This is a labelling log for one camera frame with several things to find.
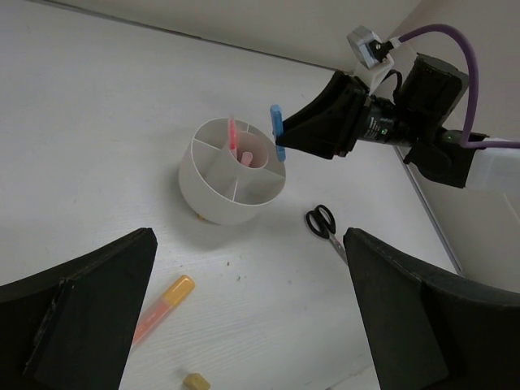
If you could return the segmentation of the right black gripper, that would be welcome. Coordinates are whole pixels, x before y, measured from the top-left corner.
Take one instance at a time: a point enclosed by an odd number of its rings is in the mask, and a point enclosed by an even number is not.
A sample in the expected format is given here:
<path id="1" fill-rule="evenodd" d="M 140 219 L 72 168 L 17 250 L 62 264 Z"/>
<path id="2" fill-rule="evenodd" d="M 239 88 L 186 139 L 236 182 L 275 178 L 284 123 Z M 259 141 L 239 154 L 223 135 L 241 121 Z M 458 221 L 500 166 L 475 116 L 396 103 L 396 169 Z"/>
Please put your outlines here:
<path id="1" fill-rule="evenodd" d="M 320 158 L 344 157 L 355 144 L 355 125 L 368 93 L 359 77 L 336 71 L 312 102 L 283 120 L 275 144 Z"/>

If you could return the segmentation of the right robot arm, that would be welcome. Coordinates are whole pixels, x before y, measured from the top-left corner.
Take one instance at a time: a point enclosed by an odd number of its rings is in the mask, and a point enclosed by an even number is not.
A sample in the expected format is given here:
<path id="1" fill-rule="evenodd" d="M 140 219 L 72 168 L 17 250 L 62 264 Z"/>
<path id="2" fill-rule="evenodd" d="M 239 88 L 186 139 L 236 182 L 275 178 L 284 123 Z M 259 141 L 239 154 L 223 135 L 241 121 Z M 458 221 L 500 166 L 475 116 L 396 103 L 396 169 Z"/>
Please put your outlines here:
<path id="1" fill-rule="evenodd" d="M 357 141 L 404 146 L 404 162 L 430 181 L 518 193 L 518 150 L 463 148 L 462 132 L 443 126 L 467 90 L 467 74 L 419 54 L 409 75 L 396 78 L 388 100 L 360 77 L 336 71 L 309 105 L 276 124 L 275 143 L 325 159 L 344 157 Z"/>

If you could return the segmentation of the orange yellow highlighter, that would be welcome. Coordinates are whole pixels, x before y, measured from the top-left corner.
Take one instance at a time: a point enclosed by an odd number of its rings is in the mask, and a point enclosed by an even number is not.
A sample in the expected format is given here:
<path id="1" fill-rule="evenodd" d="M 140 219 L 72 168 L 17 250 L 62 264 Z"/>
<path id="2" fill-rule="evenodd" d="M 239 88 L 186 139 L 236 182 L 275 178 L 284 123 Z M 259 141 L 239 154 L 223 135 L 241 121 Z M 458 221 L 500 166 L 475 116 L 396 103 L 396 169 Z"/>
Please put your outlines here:
<path id="1" fill-rule="evenodd" d="M 195 289 L 195 282 L 182 275 L 140 316 L 134 332 L 132 347 L 139 345 L 174 309 Z"/>

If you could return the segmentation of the small yellow eraser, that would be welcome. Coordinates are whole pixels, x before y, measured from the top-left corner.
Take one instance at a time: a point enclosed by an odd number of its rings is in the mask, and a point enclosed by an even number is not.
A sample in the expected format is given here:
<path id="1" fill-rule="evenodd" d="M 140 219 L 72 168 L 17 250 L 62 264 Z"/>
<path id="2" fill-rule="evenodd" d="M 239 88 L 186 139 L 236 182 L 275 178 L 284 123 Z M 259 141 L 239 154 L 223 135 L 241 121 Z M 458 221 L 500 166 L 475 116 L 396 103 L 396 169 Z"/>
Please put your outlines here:
<path id="1" fill-rule="evenodd" d="M 199 373 L 188 374 L 183 380 L 183 385 L 188 390 L 210 390 L 210 383 Z"/>

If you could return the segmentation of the red pink pen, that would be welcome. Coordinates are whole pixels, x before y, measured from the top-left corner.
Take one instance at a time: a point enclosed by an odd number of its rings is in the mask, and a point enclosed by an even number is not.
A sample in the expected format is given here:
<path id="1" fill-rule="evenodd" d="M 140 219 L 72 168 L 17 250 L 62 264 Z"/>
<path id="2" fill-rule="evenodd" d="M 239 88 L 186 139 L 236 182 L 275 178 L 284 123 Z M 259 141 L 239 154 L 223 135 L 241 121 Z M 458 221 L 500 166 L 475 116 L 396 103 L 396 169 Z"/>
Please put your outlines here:
<path id="1" fill-rule="evenodd" d="M 229 143 L 230 152 L 231 152 L 232 156 L 234 157 L 234 159 L 237 159 L 237 146 L 238 146 L 237 127 L 236 127 L 236 121 L 232 116 L 230 116 L 228 119 L 227 131 L 228 131 L 228 143 Z"/>

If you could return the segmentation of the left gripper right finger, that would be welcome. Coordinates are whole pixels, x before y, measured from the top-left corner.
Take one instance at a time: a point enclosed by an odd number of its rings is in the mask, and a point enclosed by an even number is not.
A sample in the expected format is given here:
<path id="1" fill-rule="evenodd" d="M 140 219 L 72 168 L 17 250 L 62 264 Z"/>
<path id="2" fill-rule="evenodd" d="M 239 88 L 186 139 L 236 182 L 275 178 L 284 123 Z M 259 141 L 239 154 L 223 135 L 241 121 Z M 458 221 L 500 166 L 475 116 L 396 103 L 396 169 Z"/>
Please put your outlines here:
<path id="1" fill-rule="evenodd" d="M 359 228 L 344 235 L 382 389 L 517 389 L 519 295 L 445 271 Z"/>

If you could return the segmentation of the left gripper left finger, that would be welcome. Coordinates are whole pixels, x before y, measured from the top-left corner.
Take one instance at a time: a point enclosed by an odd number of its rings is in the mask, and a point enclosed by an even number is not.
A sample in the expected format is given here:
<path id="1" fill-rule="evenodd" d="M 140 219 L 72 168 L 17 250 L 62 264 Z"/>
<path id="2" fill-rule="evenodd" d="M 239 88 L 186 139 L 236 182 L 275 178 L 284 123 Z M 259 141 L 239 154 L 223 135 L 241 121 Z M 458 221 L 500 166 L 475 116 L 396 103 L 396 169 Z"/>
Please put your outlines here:
<path id="1" fill-rule="evenodd" d="M 1 287 L 3 389 L 119 387 L 157 252 L 142 227 Z"/>

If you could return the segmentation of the brown orange pen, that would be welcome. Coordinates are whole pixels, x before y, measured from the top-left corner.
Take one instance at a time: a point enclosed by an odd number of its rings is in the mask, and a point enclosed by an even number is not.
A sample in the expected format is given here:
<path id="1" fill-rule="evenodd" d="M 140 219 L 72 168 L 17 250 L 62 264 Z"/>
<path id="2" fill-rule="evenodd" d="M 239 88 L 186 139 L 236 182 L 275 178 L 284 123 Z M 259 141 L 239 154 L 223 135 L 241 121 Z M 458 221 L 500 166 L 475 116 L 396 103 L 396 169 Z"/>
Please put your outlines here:
<path id="1" fill-rule="evenodd" d="M 251 152 L 244 152 L 241 156 L 240 163 L 246 167 L 249 167 L 254 159 L 254 155 Z"/>

